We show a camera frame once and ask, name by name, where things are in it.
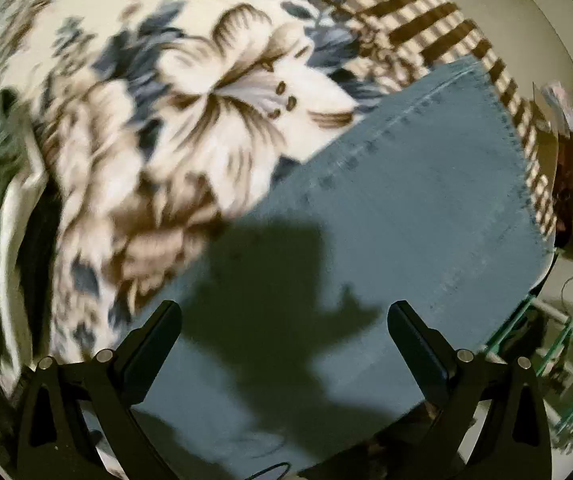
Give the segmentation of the blue denim jeans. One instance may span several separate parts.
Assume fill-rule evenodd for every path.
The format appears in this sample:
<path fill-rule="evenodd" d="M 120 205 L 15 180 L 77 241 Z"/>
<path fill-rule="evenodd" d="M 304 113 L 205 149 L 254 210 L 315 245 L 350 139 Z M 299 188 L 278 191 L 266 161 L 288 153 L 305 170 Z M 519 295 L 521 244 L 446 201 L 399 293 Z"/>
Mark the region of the blue denim jeans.
<path fill-rule="evenodd" d="M 375 479 L 422 401 L 405 300 L 475 350 L 547 264 L 521 141 L 480 62 L 439 66 L 288 171 L 170 280 L 181 334 L 134 418 L 183 479 Z"/>

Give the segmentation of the floral bed blanket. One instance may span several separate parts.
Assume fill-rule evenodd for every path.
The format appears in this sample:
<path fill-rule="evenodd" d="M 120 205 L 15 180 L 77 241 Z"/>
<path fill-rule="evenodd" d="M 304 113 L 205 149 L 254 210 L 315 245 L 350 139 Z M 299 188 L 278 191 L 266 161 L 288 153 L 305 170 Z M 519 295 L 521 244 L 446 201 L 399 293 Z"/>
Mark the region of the floral bed blanket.
<path fill-rule="evenodd" d="M 538 109 L 453 0 L 0 0 L 0 91 L 32 130 L 20 375 L 41 347 L 79 361 L 112 344 L 218 222 L 465 55 L 521 139 L 550 236 Z"/>

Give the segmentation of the green metal rack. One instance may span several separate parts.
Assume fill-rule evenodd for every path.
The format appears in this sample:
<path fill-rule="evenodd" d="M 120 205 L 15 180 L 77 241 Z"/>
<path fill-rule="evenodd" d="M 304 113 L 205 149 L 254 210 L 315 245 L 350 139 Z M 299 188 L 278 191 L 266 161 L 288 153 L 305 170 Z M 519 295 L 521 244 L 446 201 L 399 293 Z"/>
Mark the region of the green metal rack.
<path fill-rule="evenodd" d="M 553 448 L 573 450 L 573 318 L 529 295 L 481 349 L 503 363 L 521 350 L 533 364 L 547 413 Z"/>

